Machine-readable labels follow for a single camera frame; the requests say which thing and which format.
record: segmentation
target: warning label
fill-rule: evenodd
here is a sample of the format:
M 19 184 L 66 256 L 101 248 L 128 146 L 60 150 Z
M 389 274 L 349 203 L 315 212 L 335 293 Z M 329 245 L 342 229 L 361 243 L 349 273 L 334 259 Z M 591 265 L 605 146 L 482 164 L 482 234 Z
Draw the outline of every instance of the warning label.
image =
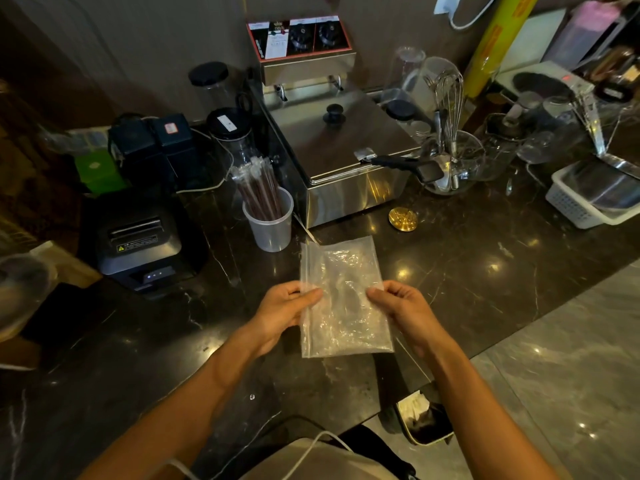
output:
M 124 244 L 118 244 L 117 250 L 119 253 L 123 253 L 124 251 L 130 251 L 133 249 L 141 248 L 148 244 L 153 244 L 154 242 L 158 242 L 158 236 L 150 235 L 148 237 L 141 237 L 140 239 L 136 239 L 135 241 L 125 242 Z

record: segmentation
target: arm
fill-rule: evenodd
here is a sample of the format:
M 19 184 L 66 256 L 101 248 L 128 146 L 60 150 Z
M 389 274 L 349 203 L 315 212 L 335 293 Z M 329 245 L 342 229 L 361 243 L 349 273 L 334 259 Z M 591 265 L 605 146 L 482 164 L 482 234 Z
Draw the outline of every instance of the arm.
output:
M 174 457 L 193 461 L 211 432 L 229 396 L 254 358 L 276 345 L 287 327 L 298 323 L 300 311 L 322 297 L 313 290 L 300 295 L 300 282 L 271 288 L 255 316 L 155 408 L 119 437 L 80 476 L 81 480 L 142 480 Z
M 459 345 L 443 329 L 420 291 L 398 282 L 367 290 L 388 313 L 436 380 L 444 407 L 475 479 L 557 479 L 493 396 Z

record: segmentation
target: black marble countertop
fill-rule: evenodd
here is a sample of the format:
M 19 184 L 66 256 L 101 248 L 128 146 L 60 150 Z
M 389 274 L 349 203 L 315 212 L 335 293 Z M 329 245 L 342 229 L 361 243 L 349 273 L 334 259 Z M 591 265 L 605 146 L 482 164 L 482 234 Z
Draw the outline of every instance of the black marble countertop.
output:
M 411 179 L 396 201 L 312 233 L 321 244 L 372 235 L 383 277 L 421 290 L 471 357 L 640 257 L 640 219 L 578 230 L 516 167 L 448 198 Z M 105 278 L 87 290 L 61 285 L 44 303 L 24 331 L 43 345 L 41 368 L 0 372 L 3 477 L 78 475 L 247 321 L 270 286 L 298 278 L 304 229 L 294 223 L 289 247 L 265 253 L 231 217 L 229 192 L 186 200 L 211 256 L 171 294 L 149 301 Z M 418 213 L 416 231 L 389 225 L 400 205 Z M 287 330 L 250 368 L 197 474 L 212 477 L 257 437 L 219 478 L 236 476 L 279 445 L 318 428 L 343 432 L 429 381 L 399 335 L 395 354 L 302 359 L 299 343 L 299 330 Z

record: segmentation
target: gray tile floor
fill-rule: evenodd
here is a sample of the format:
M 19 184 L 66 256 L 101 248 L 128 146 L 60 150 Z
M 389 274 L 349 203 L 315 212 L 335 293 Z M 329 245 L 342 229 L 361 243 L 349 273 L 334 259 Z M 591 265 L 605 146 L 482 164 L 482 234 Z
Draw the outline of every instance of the gray tile floor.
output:
M 562 478 L 640 472 L 640 260 L 472 359 Z M 470 479 L 455 440 L 415 447 L 367 423 L 421 480 Z

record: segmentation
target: golden round object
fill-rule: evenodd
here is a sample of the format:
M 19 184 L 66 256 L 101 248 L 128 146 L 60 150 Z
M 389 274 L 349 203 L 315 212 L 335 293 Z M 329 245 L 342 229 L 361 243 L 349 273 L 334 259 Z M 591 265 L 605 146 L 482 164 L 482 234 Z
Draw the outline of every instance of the golden round object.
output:
M 402 232 L 411 232 L 418 227 L 418 216 L 406 207 L 396 207 L 389 212 L 389 222 Z

